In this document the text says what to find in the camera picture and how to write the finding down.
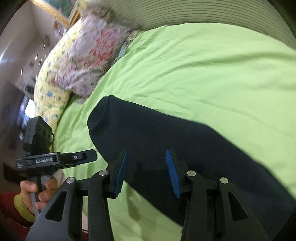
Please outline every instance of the bright light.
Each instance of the bright light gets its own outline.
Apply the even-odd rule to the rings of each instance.
[[[26,107],[25,114],[30,118],[35,117],[35,104],[34,104],[34,101],[31,99],[29,100],[29,103]]]

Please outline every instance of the red sweater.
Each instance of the red sweater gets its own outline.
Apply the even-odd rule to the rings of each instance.
[[[25,220],[16,210],[13,199],[17,193],[0,193],[0,210],[7,219],[13,231],[20,237],[22,241],[25,241],[26,236],[30,230],[29,227],[33,223]],[[82,233],[82,240],[88,241],[88,235]]]

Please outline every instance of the dark folded garment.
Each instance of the dark folded garment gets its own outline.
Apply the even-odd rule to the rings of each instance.
[[[178,200],[173,193],[165,162],[169,148],[204,178],[227,177],[270,240],[296,206],[293,197],[265,167],[204,124],[109,96],[100,100],[87,125],[92,142],[107,162],[115,160],[122,148],[128,149],[125,181],[180,225],[184,223],[186,201]]]

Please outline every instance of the silver screw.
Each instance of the silver screw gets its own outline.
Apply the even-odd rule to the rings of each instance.
[[[75,178],[73,178],[73,177],[69,177],[69,178],[67,178],[67,180],[66,180],[66,182],[68,183],[68,184],[71,184],[71,183],[73,183],[75,181]]]
[[[99,175],[100,176],[106,176],[108,174],[108,171],[107,170],[101,170],[99,171]]]
[[[194,177],[196,175],[196,172],[195,171],[188,171],[187,175],[190,177]]]
[[[220,182],[222,182],[223,184],[228,183],[228,179],[225,177],[220,178]]]

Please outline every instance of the person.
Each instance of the person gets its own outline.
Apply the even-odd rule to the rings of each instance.
[[[30,193],[37,192],[38,186],[36,183],[26,180],[20,182],[20,189],[19,194],[13,192],[0,193],[0,211],[21,241],[25,241],[30,227],[35,222]],[[46,189],[39,194],[40,202],[36,203],[36,207],[43,210],[57,189],[58,181],[52,177],[46,183]],[[87,241],[88,235],[82,233],[82,240]]]

